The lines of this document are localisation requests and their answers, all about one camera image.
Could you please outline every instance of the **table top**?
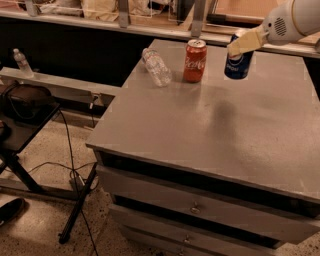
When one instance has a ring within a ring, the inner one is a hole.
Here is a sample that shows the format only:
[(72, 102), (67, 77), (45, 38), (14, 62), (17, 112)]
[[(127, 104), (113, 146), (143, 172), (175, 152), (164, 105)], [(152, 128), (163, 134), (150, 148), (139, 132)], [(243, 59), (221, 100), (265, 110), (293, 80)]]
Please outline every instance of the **table top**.
[(0, 143), (0, 150), (20, 153), (58, 109), (58, 103), (48, 104), (42, 108), (35, 119), (29, 120), (27, 123), (16, 121), (0, 112), (0, 120), (4, 121), (11, 129), (10, 137)]
[(189, 84), (185, 46), (152, 43), (173, 82), (156, 87), (139, 62), (87, 146), (320, 203), (320, 103), (303, 59), (255, 52), (248, 77), (231, 80), (226, 48), (209, 46)]

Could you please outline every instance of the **floor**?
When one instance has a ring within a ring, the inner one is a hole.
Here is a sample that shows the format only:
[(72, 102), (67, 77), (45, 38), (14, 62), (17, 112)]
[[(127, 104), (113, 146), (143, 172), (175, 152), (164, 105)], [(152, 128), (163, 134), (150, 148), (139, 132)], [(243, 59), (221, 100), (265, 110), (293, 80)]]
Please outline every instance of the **floor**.
[[(85, 146), (85, 141), (91, 132), (91, 117), (66, 111), (64, 114), (69, 125), (75, 167), (94, 162), (93, 152)], [(71, 189), (68, 169), (50, 164), (32, 169), (48, 161), (71, 166), (66, 128), (61, 116), (46, 125), (19, 155), (19, 159), (39, 183)], [(84, 178), (87, 177), (91, 166), (89, 164), (80, 169), (79, 173)], [(5, 171), (1, 176), (15, 179), (10, 171)], [(103, 191), (98, 179), (95, 180), (92, 189), (84, 203), (83, 213), (90, 227), (98, 255), (173, 256), (159, 249), (126, 240), (108, 214), (110, 197)], [(73, 201), (30, 196), (25, 193), (7, 194), (0, 188), (0, 205), (16, 197), (24, 197), (27, 207), (18, 218), (0, 228), (0, 255), (96, 255), (81, 215), (74, 225), (70, 240), (63, 245), (59, 243), (58, 234), (62, 232), (68, 220), (74, 205)], [(275, 255), (319, 256), (320, 234), (314, 235), (298, 246), (286, 244), (279, 248)]]

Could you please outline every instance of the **red can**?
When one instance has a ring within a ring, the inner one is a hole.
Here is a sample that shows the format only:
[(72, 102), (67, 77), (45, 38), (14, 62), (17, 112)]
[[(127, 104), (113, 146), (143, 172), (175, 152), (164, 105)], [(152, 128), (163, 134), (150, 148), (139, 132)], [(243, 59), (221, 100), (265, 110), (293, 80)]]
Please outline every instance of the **red can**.
[(206, 42), (200, 39), (191, 39), (187, 44), (186, 51), (183, 78), (190, 83), (200, 82), (206, 66)]

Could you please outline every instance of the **water bottle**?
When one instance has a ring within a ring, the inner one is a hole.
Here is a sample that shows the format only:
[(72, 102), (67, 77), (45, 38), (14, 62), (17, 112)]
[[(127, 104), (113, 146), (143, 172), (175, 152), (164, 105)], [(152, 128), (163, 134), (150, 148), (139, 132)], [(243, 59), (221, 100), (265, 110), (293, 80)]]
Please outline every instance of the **water bottle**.
[(142, 62), (157, 86), (164, 87), (171, 82), (171, 70), (164, 64), (156, 50), (145, 48), (142, 51)]
[(19, 51), (19, 49), (13, 50), (13, 58), (17, 62), (21, 72), (26, 78), (32, 78), (34, 77), (33, 71), (30, 68), (30, 65), (26, 59), (26, 56)]

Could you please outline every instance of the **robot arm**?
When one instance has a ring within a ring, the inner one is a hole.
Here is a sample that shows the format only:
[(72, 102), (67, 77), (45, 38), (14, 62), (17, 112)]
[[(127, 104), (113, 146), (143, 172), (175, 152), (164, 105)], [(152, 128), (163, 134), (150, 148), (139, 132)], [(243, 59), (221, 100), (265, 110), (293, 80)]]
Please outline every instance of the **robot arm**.
[(285, 45), (320, 31), (320, 0), (288, 0), (273, 9), (259, 27), (228, 45), (237, 55), (261, 48), (265, 43)]

